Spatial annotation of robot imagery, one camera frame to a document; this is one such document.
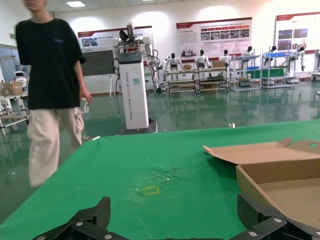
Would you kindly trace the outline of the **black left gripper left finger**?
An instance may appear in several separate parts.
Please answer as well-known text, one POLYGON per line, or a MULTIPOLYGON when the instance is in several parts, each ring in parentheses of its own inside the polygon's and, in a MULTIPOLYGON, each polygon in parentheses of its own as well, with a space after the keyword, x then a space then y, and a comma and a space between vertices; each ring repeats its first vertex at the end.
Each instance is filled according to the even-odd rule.
POLYGON ((108 231, 111 218, 111 199, 104 196, 90 208, 79 210, 68 222, 35 236, 34 240, 125 240, 108 231))

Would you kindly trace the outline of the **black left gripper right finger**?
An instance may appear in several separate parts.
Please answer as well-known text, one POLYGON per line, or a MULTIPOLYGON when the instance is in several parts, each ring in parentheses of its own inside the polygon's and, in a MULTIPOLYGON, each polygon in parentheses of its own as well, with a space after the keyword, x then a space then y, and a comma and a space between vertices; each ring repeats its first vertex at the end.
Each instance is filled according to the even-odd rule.
POLYGON ((318 240, 320 230, 285 216, 273 206, 261 205, 245 194, 237 196, 237 215, 246 228, 233 240, 318 240))

